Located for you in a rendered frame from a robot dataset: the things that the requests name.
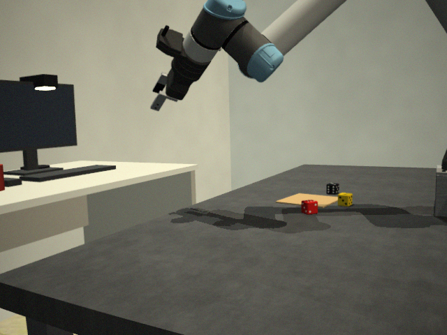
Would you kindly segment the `yellow die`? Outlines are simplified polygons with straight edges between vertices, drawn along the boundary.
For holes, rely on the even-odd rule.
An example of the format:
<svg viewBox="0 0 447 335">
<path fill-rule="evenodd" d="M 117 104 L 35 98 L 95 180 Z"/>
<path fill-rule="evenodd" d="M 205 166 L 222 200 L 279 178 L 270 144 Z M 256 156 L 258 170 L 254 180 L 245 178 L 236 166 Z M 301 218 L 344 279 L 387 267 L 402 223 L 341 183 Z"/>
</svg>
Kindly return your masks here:
<svg viewBox="0 0 447 335">
<path fill-rule="evenodd" d="M 338 195 L 338 205 L 348 207 L 352 205 L 352 193 L 340 193 Z"/>
</svg>

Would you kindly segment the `tan square mat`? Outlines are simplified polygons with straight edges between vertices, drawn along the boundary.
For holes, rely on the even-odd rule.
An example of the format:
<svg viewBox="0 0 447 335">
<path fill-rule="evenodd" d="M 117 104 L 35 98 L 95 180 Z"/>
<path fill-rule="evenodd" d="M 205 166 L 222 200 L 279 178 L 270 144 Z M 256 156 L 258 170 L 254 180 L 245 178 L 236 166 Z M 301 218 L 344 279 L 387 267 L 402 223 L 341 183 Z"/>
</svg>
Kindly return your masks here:
<svg viewBox="0 0 447 335">
<path fill-rule="evenodd" d="M 318 208 L 324 208 L 335 202 L 338 202 L 338 197 L 324 196 L 324 195 L 310 195 L 298 193 L 290 197 L 277 200 L 275 203 L 293 204 L 302 206 L 302 200 L 315 200 L 318 202 Z"/>
</svg>

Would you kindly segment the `black die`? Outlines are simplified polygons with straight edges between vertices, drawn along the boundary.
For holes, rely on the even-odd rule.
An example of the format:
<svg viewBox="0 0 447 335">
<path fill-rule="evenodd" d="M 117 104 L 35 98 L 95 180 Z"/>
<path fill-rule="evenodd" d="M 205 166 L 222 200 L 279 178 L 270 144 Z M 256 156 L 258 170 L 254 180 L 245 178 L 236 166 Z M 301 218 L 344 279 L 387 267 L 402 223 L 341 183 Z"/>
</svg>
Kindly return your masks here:
<svg viewBox="0 0 447 335">
<path fill-rule="evenodd" d="M 326 185 L 326 193 L 336 195 L 339 193 L 339 184 L 329 183 Z"/>
</svg>

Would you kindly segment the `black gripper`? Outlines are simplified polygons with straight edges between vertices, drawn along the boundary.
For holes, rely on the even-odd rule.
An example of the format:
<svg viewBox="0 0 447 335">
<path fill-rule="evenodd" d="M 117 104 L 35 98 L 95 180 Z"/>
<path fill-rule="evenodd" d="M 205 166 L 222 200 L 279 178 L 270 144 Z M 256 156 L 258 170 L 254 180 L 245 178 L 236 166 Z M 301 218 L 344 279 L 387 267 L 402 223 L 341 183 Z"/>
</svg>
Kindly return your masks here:
<svg viewBox="0 0 447 335">
<path fill-rule="evenodd" d="M 183 34 L 168 25 L 161 29 L 156 48 L 168 56 L 174 57 L 169 73 L 161 73 L 153 88 L 158 93 L 150 109 L 159 111 L 166 99 L 177 102 L 183 100 L 193 82 L 200 79 L 218 50 L 201 47 L 191 36 L 191 29 L 182 40 Z M 163 91 L 166 86 L 166 92 Z"/>
</svg>

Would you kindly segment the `red die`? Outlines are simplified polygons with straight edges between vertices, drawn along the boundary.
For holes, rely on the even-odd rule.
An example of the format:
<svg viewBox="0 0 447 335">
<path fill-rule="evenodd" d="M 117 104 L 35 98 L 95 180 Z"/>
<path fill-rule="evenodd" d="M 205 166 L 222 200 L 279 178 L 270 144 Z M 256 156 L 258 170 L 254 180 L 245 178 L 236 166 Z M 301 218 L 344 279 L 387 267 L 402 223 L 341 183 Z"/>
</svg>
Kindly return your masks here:
<svg viewBox="0 0 447 335">
<path fill-rule="evenodd" d="M 302 213 L 304 214 L 317 214 L 318 202 L 315 200 L 302 200 Z"/>
</svg>

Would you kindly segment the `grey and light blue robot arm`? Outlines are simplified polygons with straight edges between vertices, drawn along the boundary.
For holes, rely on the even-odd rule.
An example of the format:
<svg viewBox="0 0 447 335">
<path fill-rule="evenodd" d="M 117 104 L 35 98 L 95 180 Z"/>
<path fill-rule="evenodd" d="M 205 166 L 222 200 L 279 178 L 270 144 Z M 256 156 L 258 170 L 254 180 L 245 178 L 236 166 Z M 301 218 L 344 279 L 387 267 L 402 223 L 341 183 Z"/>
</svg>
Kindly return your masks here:
<svg viewBox="0 0 447 335">
<path fill-rule="evenodd" d="M 260 33 L 243 17 L 247 9 L 243 0 L 207 0 L 191 35 L 208 50 L 222 47 L 244 76 L 264 82 L 280 66 L 284 55 L 345 1 L 297 0 Z M 426 2 L 447 33 L 447 0 Z"/>
</svg>

